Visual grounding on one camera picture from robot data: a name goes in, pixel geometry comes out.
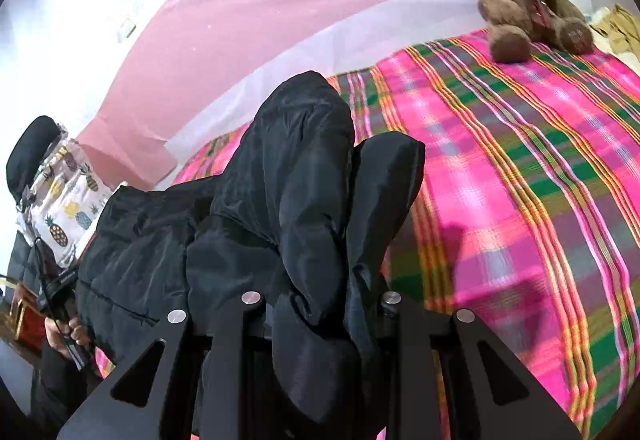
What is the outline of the person's left hand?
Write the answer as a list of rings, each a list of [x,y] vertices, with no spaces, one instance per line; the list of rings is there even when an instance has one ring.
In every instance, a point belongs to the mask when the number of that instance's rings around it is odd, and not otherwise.
[[[88,347],[88,345],[91,344],[89,334],[80,322],[78,316],[75,316],[68,322],[45,318],[44,330],[46,331],[49,346],[68,360],[70,360],[72,356],[67,349],[66,339],[72,340],[81,347]]]

